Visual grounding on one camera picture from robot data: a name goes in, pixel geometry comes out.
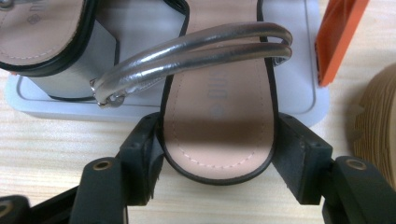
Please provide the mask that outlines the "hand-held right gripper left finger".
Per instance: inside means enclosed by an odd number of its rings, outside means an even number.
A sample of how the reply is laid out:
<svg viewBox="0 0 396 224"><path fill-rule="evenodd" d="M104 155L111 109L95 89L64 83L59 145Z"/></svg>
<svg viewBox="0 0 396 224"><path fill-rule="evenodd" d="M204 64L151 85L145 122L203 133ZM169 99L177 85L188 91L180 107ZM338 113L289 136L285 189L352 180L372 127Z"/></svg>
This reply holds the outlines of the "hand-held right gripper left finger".
<svg viewBox="0 0 396 224"><path fill-rule="evenodd" d="M146 205L154 195L163 167L163 150L156 135L158 119L159 113L143 117L120 147L128 205Z"/></svg>

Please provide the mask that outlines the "black sandal with silver strap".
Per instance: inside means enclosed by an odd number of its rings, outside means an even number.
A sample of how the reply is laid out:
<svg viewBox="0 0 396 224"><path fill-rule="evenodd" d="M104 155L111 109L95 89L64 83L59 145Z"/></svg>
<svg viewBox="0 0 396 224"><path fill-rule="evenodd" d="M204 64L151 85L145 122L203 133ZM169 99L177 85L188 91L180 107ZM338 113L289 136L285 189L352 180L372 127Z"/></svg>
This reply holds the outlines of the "black sandal with silver strap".
<svg viewBox="0 0 396 224"><path fill-rule="evenodd" d="M275 66L292 35L263 19L263 0L164 0L185 17L179 37L91 82L101 107L164 81L157 134L168 162L208 185L262 173L276 144Z"/></svg>
<svg viewBox="0 0 396 224"><path fill-rule="evenodd" d="M49 97L91 100L90 81L178 35L165 0L0 0L0 69Z"/></svg>

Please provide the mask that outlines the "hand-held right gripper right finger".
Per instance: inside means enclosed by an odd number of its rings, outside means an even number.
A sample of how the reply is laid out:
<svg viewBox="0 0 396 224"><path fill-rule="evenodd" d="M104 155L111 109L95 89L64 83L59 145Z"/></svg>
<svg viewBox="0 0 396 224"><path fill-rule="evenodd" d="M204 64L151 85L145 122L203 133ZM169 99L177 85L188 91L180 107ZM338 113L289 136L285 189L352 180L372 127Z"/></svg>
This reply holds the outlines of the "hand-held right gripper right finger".
<svg viewBox="0 0 396 224"><path fill-rule="evenodd" d="M295 117L280 113L272 159L299 204L320 203L319 182L332 162L332 146Z"/></svg>

